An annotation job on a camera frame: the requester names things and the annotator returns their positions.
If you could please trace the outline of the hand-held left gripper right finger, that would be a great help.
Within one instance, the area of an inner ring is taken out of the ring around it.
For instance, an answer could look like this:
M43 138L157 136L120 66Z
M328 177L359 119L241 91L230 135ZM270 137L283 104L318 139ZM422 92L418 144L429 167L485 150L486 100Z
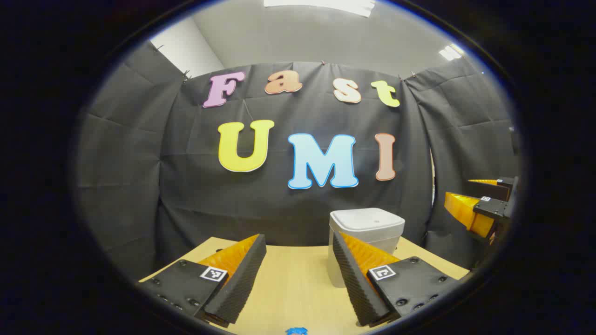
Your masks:
M362 326L419 312L460 284L417 256L399 259L343 232L333 234L332 250Z

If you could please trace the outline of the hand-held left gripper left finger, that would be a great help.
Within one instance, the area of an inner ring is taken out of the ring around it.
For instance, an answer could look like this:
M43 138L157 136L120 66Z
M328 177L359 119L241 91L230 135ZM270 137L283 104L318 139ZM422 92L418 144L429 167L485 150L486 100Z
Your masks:
M226 328L237 322L265 255L265 235L255 234L201 261L181 258L137 287L178 314Z

